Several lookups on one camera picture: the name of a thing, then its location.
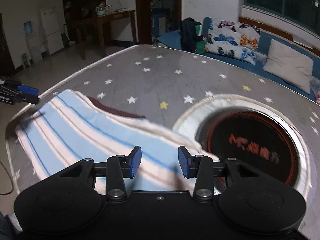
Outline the dark wooden shelf cabinet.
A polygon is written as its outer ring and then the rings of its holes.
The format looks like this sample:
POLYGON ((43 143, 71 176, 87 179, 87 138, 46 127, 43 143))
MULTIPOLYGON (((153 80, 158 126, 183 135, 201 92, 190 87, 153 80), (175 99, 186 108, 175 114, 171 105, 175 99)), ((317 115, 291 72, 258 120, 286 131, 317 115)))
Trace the dark wooden shelf cabinet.
POLYGON ((62 3, 68 37, 78 42, 76 22, 96 16, 96 8, 101 4, 106 4, 106 0, 62 0, 62 3))

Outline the round heater in table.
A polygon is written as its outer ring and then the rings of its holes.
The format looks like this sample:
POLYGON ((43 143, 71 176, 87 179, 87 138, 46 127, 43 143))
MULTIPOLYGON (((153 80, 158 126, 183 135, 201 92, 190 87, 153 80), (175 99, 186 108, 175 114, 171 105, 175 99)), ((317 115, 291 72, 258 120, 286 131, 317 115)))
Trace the round heater in table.
POLYGON ((296 189, 311 203, 317 184, 312 152, 287 115, 235 94, 215 94, 196 103, 173 130, 196 140, 219 161, 236 158, 296 189))

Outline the green box on floor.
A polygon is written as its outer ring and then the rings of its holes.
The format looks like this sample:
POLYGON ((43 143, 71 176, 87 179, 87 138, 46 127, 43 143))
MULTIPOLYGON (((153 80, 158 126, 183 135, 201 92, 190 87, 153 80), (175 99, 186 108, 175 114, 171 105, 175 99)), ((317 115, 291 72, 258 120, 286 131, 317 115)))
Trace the green box on floor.
POLYGON ((23 53, 21 55, 21 60, 24 68, 28 68, 30 66, 29 58, 27 53, 23 53))

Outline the white refrigerator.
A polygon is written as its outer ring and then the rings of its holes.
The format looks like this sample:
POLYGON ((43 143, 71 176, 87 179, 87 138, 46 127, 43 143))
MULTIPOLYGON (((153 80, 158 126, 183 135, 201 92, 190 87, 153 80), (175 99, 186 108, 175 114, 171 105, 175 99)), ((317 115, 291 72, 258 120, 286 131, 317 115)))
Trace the white refrigerator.
POLYGON ((41 24, 44 32, 46 51, 49 55, 63 49, 61 31, 57 21, 57 14, 53 7, 40 11, 41 24))

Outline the dark wooden table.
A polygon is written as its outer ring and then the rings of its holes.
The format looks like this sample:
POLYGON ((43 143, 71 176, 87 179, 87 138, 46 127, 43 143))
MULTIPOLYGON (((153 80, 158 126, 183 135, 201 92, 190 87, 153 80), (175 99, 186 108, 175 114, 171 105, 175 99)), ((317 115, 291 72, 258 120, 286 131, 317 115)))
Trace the dark wooden table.
POLYGON ((87 27, 94 28, 97 31, 99 41, 99 53, 102 57, 106 56, 106 46, 131 46, 137 44, 136 17, 135 10, 129 9, 121 12, 112 12, 100 16, 88 16, 73 22, 73 28, 76 31, 77 42, 76 47, 80 53, 81 59, 86 59, 86 39, 85 35, 87 27), (117 22, 123 19, 129 19, 131 25, 132 41, 118 41, 112 39, 112 22, 117 22))

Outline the teal electric kettle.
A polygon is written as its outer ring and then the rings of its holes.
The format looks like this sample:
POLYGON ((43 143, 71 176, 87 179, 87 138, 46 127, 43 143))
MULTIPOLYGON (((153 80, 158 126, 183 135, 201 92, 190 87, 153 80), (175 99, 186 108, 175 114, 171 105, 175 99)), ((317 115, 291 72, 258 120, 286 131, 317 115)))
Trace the teal electric kettle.
POLYGON ((98 16, 103 16, 106 14, 106 7, 105 7, 105 3, 102 2, 100 3, 97 7, 96 7, 96 13, 98 16))

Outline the water dispenser with bottle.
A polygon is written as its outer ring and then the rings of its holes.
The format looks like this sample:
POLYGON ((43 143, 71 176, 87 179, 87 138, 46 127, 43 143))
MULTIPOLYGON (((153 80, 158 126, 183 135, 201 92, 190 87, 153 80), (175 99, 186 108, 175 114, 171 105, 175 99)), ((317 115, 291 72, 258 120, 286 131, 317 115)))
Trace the water dispenser with bottle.
POLYGON ((41 42, 38 35, 34 32, 32 22, 27 21, 23 24, 25 41, 33 63, 42 61, 41 42))

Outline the blue white striped shirt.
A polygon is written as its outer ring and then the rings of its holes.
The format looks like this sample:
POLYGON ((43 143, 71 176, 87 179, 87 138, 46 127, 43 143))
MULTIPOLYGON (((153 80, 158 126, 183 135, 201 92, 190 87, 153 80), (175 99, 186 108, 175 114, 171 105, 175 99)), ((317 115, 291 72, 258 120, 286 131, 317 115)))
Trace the blue white striped shirt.
POLYGON ((142 160, 137 175, 125 180, 134 190, 193 191, 195 180, 184 178, 178 148, 184 146, 193 155, 204 154, 195 140, 144 118, 104 111, 70 89, 22 120, 15 132, 40 179, 82 159, 103 162, 115 155, 128 155, 139 146, 142 160))

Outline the blue sofa bench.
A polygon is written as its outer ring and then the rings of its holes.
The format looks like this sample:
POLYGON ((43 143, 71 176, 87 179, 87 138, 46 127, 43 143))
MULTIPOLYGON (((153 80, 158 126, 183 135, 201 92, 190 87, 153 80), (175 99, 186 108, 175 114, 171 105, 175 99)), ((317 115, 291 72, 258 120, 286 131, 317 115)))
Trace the blue sofa bench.
MULTIPOLYGON (((213 20, 210 17, 205 17, 203 19, 203 34, 206 35, 208 33, 208 30, 210 29, 210 27, 213 26, 213 20)), ((254 74, 257 74, 259 76, 263 76, 269 80, 272 80, 280 85, 283 85, 289 89, 291 89, 292 91, 299 93, 307 98, 309 98, 312 101, 316 101, 316 93, 317 90, 319 89, 318 85, 319 83, 314 83, 313 81, 317 81, 319 80, 319 56, 317 56, 316 54, 310 52, 309 50, 306 50, 304 48, 302 48, 301 46, 295 45, 292 42, 290 42, 289 40, 279 37, 277 35, 273 35, 270 34, 264 30, 260 31, 260 41, 259 41, 259 47, 256 51, 256 65, 244 62, 244 61, 240 61, 238 59, 233 59, 231 57, 225 57, 224 55, 215 55, 212 53, 204 53, 203 55, 206 57, 210 57, 212 59, 217 59, 229 64, 232 64, 234 66, 237 66, 239 68, 248 70, 254 74), (269 47, 271 45, 271 41, 272 40, 276 40, 296 51, 298 51, 299 53, 306 55, 307 57, 311 58, 313 60, 313 68, 312 68, 312 74, 311 74, 311 85, 309 88, 309 93, 302 91, 301 89, 285 82, 284 80, 282 80, 281 78, 268 73, 266 71, 263 70, 263 66, 264 64, 267 62, 267 55, 268 55, 268 51, 269 51, 269 47)), ((169 47, 169 48, 173 48, 173 49, 177 49, 177 50, 183 50, 181 47, 181 33, 180 30, 175 30, 169 33, 163 33, 161 36, 156 38, 157 43, 162 43, 165 46, 169 47)))

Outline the grey star pattern mattress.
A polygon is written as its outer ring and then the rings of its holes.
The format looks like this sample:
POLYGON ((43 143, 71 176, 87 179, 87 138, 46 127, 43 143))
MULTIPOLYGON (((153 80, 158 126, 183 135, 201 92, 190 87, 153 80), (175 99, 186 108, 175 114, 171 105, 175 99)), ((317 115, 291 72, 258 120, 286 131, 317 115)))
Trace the grey star pattern mattress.
POLYGON ((145 116, 150 122, 195 137, 200 123, 222 106, 274 112, 300 141, 308 166, 307 212, 300 230, 319 239, 319 106, 295 89, 232 64, 164 47, 136 45, 86 64, 74 51, 29 85, 47 102, 64 89, 145 116))

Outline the butterfly print pillow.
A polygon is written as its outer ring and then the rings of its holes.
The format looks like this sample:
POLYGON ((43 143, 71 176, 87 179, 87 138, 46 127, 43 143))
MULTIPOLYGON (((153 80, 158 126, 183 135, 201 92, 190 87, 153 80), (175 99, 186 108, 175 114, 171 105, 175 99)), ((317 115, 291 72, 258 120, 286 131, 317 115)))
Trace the butterfly print pillow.
POLYGON ((261 30, 256 25, 203 19, 205 52, 255 65, 261 30))

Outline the plain grey pillow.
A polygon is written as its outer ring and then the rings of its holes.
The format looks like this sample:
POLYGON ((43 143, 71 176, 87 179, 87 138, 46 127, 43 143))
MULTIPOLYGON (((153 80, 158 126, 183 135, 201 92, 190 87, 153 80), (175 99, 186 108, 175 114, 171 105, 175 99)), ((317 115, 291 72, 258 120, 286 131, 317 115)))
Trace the plain grey pillow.
POLYGON ((263 70, 310 94, 313 59, 293 48, 271 40, 263 70))

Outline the dark backpack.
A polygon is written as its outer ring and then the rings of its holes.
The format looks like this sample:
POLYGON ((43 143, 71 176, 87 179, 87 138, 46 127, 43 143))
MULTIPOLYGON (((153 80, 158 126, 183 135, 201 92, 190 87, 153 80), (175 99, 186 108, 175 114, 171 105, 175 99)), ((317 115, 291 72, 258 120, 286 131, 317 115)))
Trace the dark backpack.
POLYGON ((189 17, 180 22, 182 50, 194 53, 196 45, 203 40, 202 24, 189 17))

